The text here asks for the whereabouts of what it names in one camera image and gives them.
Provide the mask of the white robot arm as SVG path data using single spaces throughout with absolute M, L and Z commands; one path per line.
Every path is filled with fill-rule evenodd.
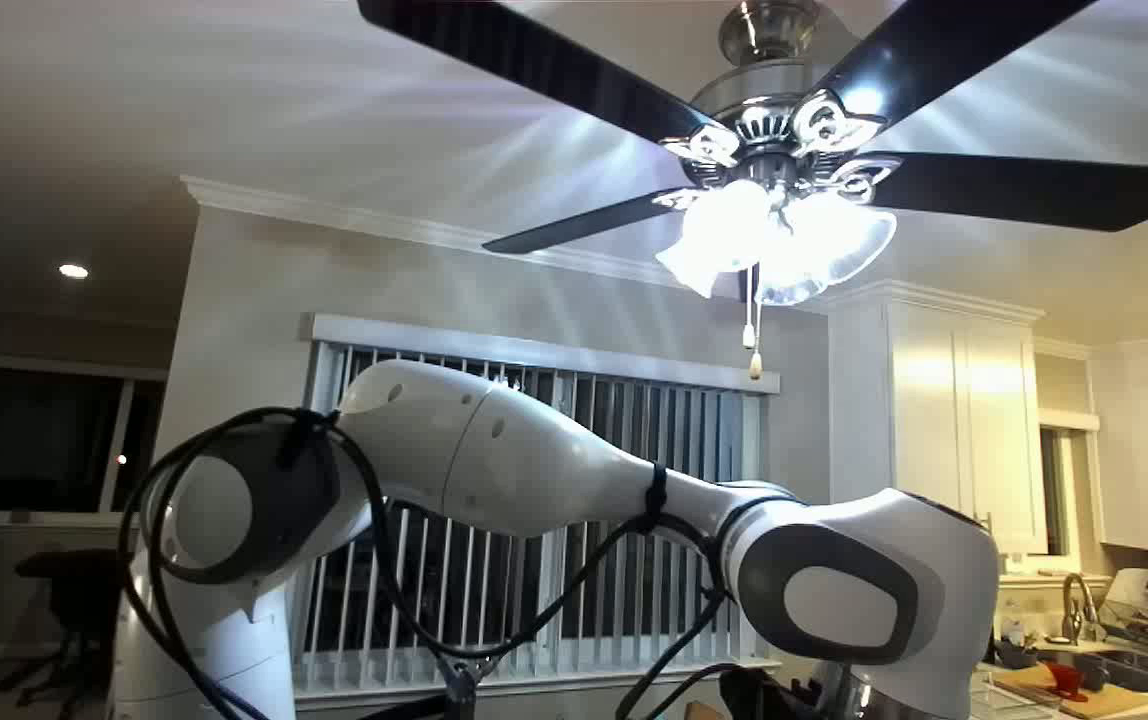
M 385 361 L 332 416 L 252 408 L 150 465 L 121 523 L 107 720 L 295 720 L 285 579 L 381 539 L 392 506 L 505 535 L 677 534 L 765 644 L 906 713 L 967 715 L 998 579 L 976 521 L 898 488 L 801 506 L 765 480 L 706 486 L 508 383 Z

